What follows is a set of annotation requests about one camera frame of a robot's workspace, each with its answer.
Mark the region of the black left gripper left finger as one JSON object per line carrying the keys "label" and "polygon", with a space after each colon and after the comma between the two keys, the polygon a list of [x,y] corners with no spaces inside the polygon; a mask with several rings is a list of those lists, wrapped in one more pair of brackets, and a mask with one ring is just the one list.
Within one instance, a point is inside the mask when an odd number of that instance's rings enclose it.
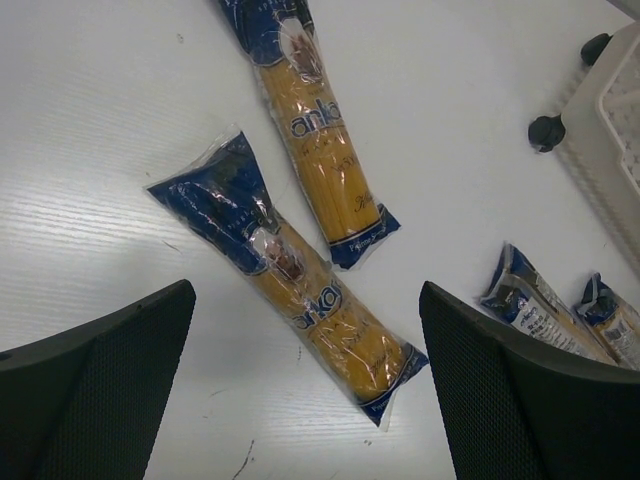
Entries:
{"label": "black left gripper left finger", "polygon": [[143,478],[195,302],[180,280],[2,352],[2,478]]}

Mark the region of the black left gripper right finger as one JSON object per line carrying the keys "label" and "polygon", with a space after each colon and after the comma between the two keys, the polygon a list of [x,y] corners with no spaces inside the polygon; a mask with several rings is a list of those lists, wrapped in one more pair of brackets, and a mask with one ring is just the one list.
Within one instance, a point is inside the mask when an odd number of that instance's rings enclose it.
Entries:
{"label": "black left gripper right finger", "polygon": [[432,282],[419,313],[457,478],[638,478],[638,372],[534,340]]}

